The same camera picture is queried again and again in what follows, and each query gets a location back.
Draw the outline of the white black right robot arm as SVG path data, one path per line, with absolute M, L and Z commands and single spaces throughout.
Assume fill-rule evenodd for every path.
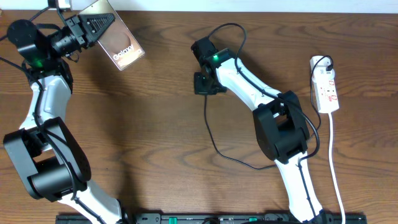
M 297 95 L 281 93 L 250 72 L 230 49 L 218 50 L 204 37 L 191 50 L 202 72 L 194 81 L 198 95 L 232 91 L 252 111 L 261 151 L 275 162 L 289 198 L 289 210 L 300 222 L 313 222 L 322 206 L 308 170 L 307 141 L 311 124 Z

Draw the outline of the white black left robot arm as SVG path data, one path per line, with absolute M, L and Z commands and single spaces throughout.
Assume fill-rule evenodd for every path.
M 6 152 L 32 198 L 68 205 L 92 223 L 129 223 L 129 217 L 91 178 L 88 159 L 64 122 L 73 92 L 68 61 L 114 20 L 111 13 L 75 15 L 59 27 L 20 19 L 6 34 L 23 56 L 19 70 L 32 90 L 26 119 L 3 139 Z

